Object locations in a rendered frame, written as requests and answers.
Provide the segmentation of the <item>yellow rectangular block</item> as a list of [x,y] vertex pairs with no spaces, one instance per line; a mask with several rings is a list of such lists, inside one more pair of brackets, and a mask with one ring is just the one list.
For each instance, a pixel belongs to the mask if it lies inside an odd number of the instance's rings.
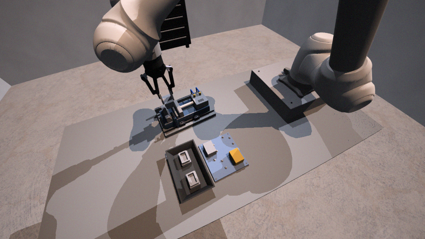
[[243,161],[244,161],[244,157],[242,156],[242,154],[240,153],[238,148],[229,151],[229,156],[230,156],[230,158],[233,161],[235,166],[240,164],[240,163],[243,163]]

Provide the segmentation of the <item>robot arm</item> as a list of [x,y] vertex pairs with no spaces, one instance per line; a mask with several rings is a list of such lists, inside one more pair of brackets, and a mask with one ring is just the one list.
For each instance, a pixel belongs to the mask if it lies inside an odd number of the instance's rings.
[[[161,25],[180,0],[110,0],[112,9],[93,36],[97,58],[121,73],[138,69],[162,51]],[[278,81],[299,98],[315,91],[331,108],[351,113],[375,96],[367,57],[389,0],[339,0],[334,35],[315,33]],[[307,83],[308,82],[308,83]]]

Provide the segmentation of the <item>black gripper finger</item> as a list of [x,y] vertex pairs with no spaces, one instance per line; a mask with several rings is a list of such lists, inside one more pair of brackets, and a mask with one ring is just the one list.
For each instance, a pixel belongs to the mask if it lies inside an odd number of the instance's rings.
[[173,99],[173,101],[174,101],[174,97],[173,97],[173,95],[172,95],[172,94],[173,94],[173,92],[172,92],[172,88],[173,88],[173,87],[175,87],[174,79],[173,79],[173,74],[172,74],[173,68],[172,68],[172,66],[171,66],[171,65],[169,65],[169,66],[166,66],[166,69],[167,69],[167,71],[168,71],[169,78],[170,78],[170,83],[171,83],[171,84],[169,84],[169,83],[168,83],[167,79],[165,78],[165,76],[164,76],[164,74],[163,74],[163,72],[162,72],[161,70],[159,70],[159,73],[160,73],[160,75],[162,76],[162,78],[163,78],[164,82],[166,83],[166,85],[167,85],[167,87],[168,87],[168,90],[169,90],[169,93],[170,93],[170,95],[171,95],[171,98],[172,98],[172,99]]
[[147,75],[145,73],[144,74],[141,74],[140,76],[141,76],[141,79],[147,84],[147,86],[150,89],[151,93],[153,95],[157,94],[158,97],[159,97],[159,99],[161,99],[162,103],[164,104],[164,101],[163,101],[163,99],[161,97],[161,94],[159,92],[157,78],[156,78],[156,73],[153,72],[153,82],[154,82],[155,90],[153,90],[152,86],[150,85],[149,81],[147,80]]

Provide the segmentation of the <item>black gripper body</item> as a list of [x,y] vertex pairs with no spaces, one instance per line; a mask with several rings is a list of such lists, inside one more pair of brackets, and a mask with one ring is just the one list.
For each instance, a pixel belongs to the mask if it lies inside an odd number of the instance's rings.
[[166,66],[162,60],[162,56],[160,55],[158,58],[151,60],[151,61],[145,61],[143,63],[143,66],[145,68],[145,74],[153,78],[153,72],[156,73],[156,78],[162,77],[159,73],[159,70],[165,73]]

